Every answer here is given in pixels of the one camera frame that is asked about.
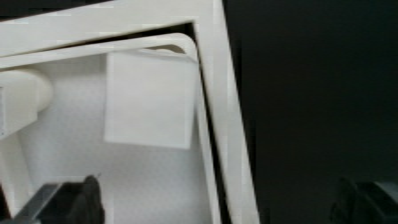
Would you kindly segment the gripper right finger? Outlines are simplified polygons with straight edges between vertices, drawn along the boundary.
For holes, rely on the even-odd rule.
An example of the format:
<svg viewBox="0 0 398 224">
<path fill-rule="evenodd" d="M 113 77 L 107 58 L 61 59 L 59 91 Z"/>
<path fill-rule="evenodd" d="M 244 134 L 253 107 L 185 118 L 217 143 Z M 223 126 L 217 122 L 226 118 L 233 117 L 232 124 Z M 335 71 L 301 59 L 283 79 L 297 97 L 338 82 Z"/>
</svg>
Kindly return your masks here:
<svg viewBox="0 0 398 224">
<path fill-rule="evenodd" d="M 398 224 L 398 184 L 340 179 L 333 224 Z"/>
</svg>

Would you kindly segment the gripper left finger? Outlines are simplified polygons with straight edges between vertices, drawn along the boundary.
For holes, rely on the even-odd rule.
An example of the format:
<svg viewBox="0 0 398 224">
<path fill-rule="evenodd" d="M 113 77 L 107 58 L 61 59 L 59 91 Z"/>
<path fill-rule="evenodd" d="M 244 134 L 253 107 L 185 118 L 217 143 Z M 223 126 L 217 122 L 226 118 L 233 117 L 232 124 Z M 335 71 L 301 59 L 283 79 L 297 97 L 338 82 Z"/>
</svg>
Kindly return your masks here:
<svg viewBox="0 0 398 224">
<path fill-rule="evenodd" d="M 93 175 L 82 182 L 42 186 L 13 224 L 106 224 L 102 187 Z"/>
</svg>

